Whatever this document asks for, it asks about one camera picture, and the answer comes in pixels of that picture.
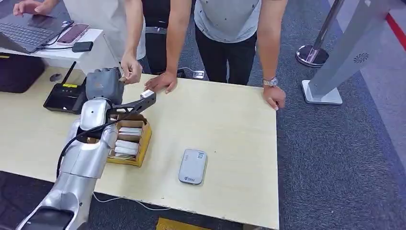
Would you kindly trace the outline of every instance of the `white shirt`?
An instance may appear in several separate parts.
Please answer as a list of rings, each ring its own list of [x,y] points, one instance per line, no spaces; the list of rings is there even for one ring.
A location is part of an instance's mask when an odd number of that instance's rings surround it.
[[[124,54],[127,23],[124,0],[64,0],[70,18],[75,23],[89,24],[104,30],[109,46],[118,61]],[[145,57],[145,18],[136,59]]]
[[[206,37],[236,43],[257,31],[260,10],[261,0],[197,0],[194,21]]]

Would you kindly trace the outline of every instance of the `pink phone case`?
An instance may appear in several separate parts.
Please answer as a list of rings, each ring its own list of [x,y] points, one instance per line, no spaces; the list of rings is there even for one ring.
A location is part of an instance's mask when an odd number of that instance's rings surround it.
[[[87,24],[75,24],[70,28],[60,39],[57,40],[58,45],[72,46],[74,45],[89,29]]]

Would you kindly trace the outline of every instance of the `smartphone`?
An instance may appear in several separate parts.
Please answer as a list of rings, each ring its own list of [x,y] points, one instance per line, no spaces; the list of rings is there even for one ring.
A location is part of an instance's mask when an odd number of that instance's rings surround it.
[[[180,164],[179,180],[189,184],[200,184],[203,181],[207,154],[201,150],[187,149]]]
[[[75,24],[56,43],[62,46],[73,46],[89,28],[87,24]]]

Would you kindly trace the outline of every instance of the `wristwatch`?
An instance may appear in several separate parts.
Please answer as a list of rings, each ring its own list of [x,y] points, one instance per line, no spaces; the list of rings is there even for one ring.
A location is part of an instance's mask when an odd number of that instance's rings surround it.
[[[267,86],[271,86],[274,87],[278,84],[278,79],[273,78],[272,80],[262,80],[263,81],[263,85],[267,85]]]

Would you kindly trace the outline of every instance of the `stanchion base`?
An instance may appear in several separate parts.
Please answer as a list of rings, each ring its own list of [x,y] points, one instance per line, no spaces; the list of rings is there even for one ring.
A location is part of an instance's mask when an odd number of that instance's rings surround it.
[[[310,89],[309,89],[309,82],[310,80],[303,80],[302,81],[302,89],[304,93],[304,98],[307,103],[309,104],[342,104],[342,99],[340,93],[338,92],[337,88],[334,88],[332,91],[327,93],[325,96],[321,98],[315,98],[312,96]]]
[[[328,59],[327,51],[323,49],[319,49],[318,54],[315,60],[310,63],[307,61],[307,57],[309,56],[310,51],[312,50],[313,46],[302,46],[296,51],[296,59],[305,66],[319,68],[324,65],[324,63]]]

